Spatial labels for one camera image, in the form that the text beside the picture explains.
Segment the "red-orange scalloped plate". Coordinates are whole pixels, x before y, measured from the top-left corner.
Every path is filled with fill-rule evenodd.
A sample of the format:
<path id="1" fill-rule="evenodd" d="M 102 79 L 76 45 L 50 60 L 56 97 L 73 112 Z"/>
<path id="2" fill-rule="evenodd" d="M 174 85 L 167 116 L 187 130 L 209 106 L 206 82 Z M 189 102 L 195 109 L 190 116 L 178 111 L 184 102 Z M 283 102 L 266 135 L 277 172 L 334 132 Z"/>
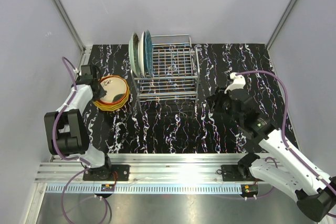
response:
<path id="1" fill-rule="evenodd" d="M 126 98 L 126 97 L 128 96 L 129 86 L 128 86 L 127 81 L 126 81 L 125 79 L 123 79 L 123 78 L 120 77 L 120 76 L 114 76 L 114 75 L 110 75 L 110 76 L 103 77 L 103 78 L 100 80 L 100 84 L 101 84 L 101 81 L 103 81 L 104 79 L 106 79 L 106 78 L 108 78 L 108 77 L 119 77 L 119 78 L 121 78 L 121 79 L 126 83 L 126 85 L 127 85 L 127 91 L 126 91 L 125 95 L 124 95 L 119 101 L 114 102 L 114 103 L 104 103 L 104 102 L 102 102 L 101 100 L 99 100 L 100 102 L 102 102 L 103 104 L 106 104 L 106 105 L 115 105 L 115 104 L 119 103 L 122 99 L 124 99 L 124 98 Z"/>

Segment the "cream plate with dark patch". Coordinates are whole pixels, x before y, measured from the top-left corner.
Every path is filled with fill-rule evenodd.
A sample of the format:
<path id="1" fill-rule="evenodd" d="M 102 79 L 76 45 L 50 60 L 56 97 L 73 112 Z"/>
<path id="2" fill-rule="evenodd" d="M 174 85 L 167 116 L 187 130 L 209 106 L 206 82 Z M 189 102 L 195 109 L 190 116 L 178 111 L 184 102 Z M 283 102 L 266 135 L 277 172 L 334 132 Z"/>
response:
<path id="1" fill-rule="evenodd" d="M 127 91 L 126 83 L 119 77 L 108 77 L 101 81 L 101 86 L 106 91 L 106 95 L 100 99 L 104 103 L 119 101 Z"/>

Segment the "white plate teal rim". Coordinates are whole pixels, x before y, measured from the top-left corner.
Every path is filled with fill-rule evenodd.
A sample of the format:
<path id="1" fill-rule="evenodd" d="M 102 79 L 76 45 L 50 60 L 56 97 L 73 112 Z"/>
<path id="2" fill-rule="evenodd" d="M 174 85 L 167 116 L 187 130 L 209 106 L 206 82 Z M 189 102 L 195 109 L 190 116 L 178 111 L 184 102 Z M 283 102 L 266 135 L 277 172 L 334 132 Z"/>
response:
<path id="1" fill-rule="evenodd" d="M 144 35 L 145 32 L 143 32 L 139 39 L 138 44 L 138 61 L 139 61 L 139 67 L 141 72 L 141 77 L 145 77 L 145 65 L 144 65 Z"/>

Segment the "light green flower plate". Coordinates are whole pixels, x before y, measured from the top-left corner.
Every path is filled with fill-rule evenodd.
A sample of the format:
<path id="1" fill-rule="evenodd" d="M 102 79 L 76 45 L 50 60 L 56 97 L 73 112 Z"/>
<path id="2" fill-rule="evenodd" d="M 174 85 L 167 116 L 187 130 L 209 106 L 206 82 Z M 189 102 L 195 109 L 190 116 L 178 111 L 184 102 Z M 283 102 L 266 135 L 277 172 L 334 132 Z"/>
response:
<path id="1" fill-rule="evenodd" d="M 136 75 L 136 77 L 140 77 L 138 43 L 139 43 L 138 35 L 136 32 L 133 32 L 129 40 L 129 60 L 131 64 L 131 70 Z"/>

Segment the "dark teal plate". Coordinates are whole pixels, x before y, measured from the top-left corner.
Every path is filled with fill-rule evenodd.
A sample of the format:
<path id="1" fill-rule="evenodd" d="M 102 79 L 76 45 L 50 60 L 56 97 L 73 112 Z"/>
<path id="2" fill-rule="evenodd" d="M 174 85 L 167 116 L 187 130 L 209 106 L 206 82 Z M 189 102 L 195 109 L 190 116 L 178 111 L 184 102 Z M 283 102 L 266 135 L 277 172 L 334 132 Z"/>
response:
<path id="1" fill-rule="evenodd" d="M 153 46 L 149 30 L 144 32 L 144 62 L 150 77 L 153 76 Z"/>

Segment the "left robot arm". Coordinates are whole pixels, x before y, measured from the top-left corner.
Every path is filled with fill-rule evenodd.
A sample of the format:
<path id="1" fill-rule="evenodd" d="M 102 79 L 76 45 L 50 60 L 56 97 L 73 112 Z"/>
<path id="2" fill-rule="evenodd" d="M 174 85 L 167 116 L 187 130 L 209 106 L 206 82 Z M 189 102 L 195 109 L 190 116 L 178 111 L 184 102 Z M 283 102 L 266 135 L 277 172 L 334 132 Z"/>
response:
<path id="1" fill-rule="evenodd" d="M 99 82 L 100 76 L 96 65 L 81 66 L 67 100 L 56 111 L 45 114 L 44 124 L 52 155 L 59 155 L 66 161 L 80 161 L 92 179 L 108 180 L 113 174 L 111 162 L 106 153 L 90 143 L 82 118 L 88 103 L 107 94 Z"/>

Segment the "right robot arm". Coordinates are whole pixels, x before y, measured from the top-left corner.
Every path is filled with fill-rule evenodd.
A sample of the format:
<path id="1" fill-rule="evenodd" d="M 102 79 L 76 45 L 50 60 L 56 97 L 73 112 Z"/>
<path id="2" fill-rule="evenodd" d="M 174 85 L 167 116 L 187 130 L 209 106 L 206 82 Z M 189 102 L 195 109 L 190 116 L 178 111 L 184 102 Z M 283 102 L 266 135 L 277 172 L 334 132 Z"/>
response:
<path id="1" fill-rule="evenodd" d="M 266 150 L 286 169 L 267 164 L 255 153 L 241 158 L 238 176 L 260 179 L 294 200 L 310 220 L 320 222 L 335 206 L 335 177 L 324 172 L 283 136 L 279 127 L 259 109 L 245 89 L 217 89 L 206 101 L 210 109 L 237 124 L 249 141 Z"/>

